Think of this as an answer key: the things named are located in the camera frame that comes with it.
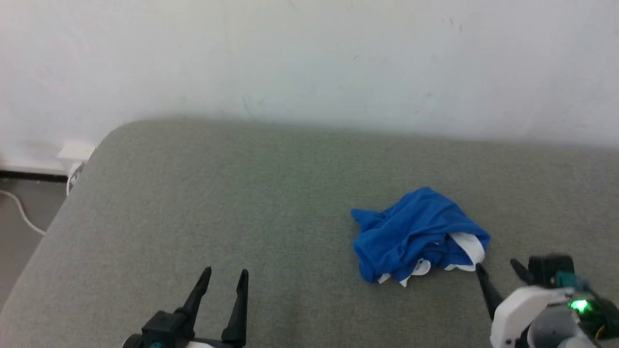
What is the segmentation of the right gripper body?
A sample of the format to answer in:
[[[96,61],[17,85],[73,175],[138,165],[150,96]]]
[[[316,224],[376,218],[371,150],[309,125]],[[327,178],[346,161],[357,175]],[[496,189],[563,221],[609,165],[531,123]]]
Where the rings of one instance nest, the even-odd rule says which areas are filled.
[[[539,286],[519,287],[513,291],[494,314],[491,325],[493,348],[514,348],[516,340],[533,320],[549,305],[566,304],[575,290],[573,287],[546,289]]]

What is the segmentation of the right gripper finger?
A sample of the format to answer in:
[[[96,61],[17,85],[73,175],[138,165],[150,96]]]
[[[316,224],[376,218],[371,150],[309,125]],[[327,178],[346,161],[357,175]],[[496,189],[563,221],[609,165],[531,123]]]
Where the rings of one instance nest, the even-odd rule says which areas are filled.
[[[532,274],[521,262],[518,260],[510,260],[510,265],[522,282],[527,285],[532,285]]]
[[[493,286],[491,280],[489,279],[489,273],[481,263],[477,263],[475,265],[475,273],[480,284],[484,301],[486,302],[489,319],[494,319],[498,306],[503,302],[503,297]]]

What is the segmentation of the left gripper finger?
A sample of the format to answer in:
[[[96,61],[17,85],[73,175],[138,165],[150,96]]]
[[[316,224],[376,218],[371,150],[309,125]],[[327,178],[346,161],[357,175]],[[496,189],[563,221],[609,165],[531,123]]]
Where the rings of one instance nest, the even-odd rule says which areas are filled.
[[[247,336],[247,319],[249,304],[249,272],[241,271],[236,287],[235,305],[230,315],[228,325],[221,333],[221,341],[225,346],[245,346]]]
[[[212,274],[212,267],[206,267],[201,273],[198,281],[193,287],[192,291],[188,295],[188,298],[184,302],[183,306],[180,306],[175,310],[176,314],[182,314],[187,317],[187,319],[195,320],[197,317],[197,313],[200,308],[201,300],[203,296],[206,294],[210,278]]]

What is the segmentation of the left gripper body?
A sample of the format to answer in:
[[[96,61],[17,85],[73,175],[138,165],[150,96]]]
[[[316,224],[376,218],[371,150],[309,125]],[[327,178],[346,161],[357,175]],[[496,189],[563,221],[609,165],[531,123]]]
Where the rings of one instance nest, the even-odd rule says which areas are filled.
[[[187,311],[158,311],[124,341],[124,348],[241,348],[241,342],[225,342],[195,337],[195,314]]]

